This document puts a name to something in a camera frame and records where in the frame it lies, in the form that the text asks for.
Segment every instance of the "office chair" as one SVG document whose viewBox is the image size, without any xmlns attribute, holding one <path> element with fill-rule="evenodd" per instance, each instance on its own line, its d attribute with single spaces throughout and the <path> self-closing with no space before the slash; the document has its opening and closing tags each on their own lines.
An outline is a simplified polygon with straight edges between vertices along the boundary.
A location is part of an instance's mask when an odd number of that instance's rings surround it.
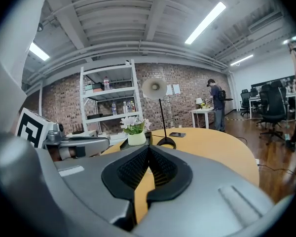
<svg viewBox="0 0 296 237">
<path fill-rule="evenodd" d="M 281 88 L 281 87 L 283 87 L 283 85 L 280 80 L 276 80 L 276 81 L 271 82 L 271 87 L 272 88 Z"/>
<path fill-rule="evenodd" d="M 269 84 L 265 84 L 261 87 L 261 91 L 268 91 L 271 89 L 271 85 Z"/>
<path fill-rule="evenodd" d="M 260 95 L 260 100 L 261 100 L 260 101 L 261 109 L 258 111 L 258 113 L 261 115 L 265 115 L 267 112 L 267 107 L 268 107 L 267 91 L 260 91 L 259 95 Z M 264 122 L 265 122 L 265 129 L 266 129 L 267 122 L 264 121 L 263 119 L 261 119 L 259 122 L 257 122 L 257 125 L 262 124 Z"/>
<path fill-rule="evenodd" d="M 241 104 L 241 107 L 245 109 L 245 111 L 240 113 L 240 115 L 243 116 L 244 114 L 250 113 L 249 112 L 249 108 L 250 108 L 250 105 L 249 105 L 250 92 L 241 93 L 241 98 L 242 98 L 242 101 L 240 101 L 240 104 Z"/>
<path fill-rule="evenodd" d="M 256 88 L 252 88 L 250 90 L 250 97 L 256 97 L 257 95 L 258 95 L 258 90 Z M 261 103 L 260 101 L 253 101 L 252 102 L 253 107 L 255 107 L 257 111 L 258 111 L 258 107 L 259 107 L 260 103 Z"/>
<path fill-rule="evenodd" d="M 275 126 L 278 122 L 282 121 L 286 117 L 286 110 L 285 110 L 285 98 L 286 98 L 286 89 L 282 88 L 272 88 L 266 92 L 268 98 L 268 110 L 266 114 L 262 115 L 261 122 L 267 122 L 272 124 L 272 129 L 269 129 L 268 132 L 260 133 L 259 138 L 261 135 L 269 134 L 269 140 L 266 143 L 267 145 L 270 144 L 272 137 L 276 136 L 281 140 L 284 140 L 282 137 L 283 132 L 275 131 Z"/>
</svg>

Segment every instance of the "backpack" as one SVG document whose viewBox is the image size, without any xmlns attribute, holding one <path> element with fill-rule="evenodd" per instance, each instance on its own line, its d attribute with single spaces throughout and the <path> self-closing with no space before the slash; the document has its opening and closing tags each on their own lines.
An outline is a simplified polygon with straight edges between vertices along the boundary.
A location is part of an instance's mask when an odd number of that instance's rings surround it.
<svg viewBox="0 0 296 237">
<path fill-rule="evenodd" d="M 218 86 L 220 91 L 218 91 L 218 99 L 220 101 L 225 101 L 226 99 L 226 91 L 222 90 L 222 88 L 220 86 Z"/>
</svg>

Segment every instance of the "potted plant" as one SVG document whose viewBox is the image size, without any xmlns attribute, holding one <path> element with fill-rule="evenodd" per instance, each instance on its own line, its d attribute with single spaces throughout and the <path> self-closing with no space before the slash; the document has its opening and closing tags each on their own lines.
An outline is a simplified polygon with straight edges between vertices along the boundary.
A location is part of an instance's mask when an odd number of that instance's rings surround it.
<svg viewBox="0 0 296 237">
<path fill-rule="evenodd" d="M 122 118 L 120 127 L 128 133 L 128 144 L 130 146 L 142 145 L 146 142 L 145 132 L 149 130 L 151 123 L 148 119 L 139 117 Z"/>
</svg>

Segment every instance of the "ceiling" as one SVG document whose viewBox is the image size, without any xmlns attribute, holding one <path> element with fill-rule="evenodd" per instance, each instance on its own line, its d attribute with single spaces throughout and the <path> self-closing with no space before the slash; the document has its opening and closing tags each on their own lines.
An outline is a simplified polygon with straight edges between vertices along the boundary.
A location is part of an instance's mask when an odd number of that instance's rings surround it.
<svg viewBox="0 0 296 237">
<path fill-rule="evenodd" d="M 186 39 L 216 6 L 226 10 L 191 45 Z M 224 71 L 246 54 L 283 48 L 296 27 L 278 0 L 46 0 L 42 32 L 34 42 L 50 55 L 31 52 L 23 83 L 114 57 L 189 61 Z"/>
</svg>

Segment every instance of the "curved desk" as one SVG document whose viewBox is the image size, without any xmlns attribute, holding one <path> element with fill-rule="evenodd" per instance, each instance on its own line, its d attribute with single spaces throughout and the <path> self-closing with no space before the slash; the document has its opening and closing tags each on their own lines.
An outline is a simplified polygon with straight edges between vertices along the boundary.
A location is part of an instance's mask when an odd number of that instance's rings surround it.
<svg viewBox="0 0 296 237">
<path fill-rule="evenodd" d="M 259 186 L 259 170 L 256 160 L 249 148 L 237 138 L 223 132 L 203 128 L 171 128 L 167 129 L 167 136 L 171 132 L 186 133 L 184 138 L 171 137 L 177 144 L 177 150 L 218 161 Z M 164 130 L 153 131 L 152 134 L 153 144 L 157 145 L 162 139 L 157 136 L 164 136 Z M 121 144 L 122 142 L 110 147 L 103 154 L 120 151 Z M 153 175 L 148 169 L 135 190 L 137 222 L 140 222 L 148 211 L 146 196 L 153 189 Z"/>
</svg>

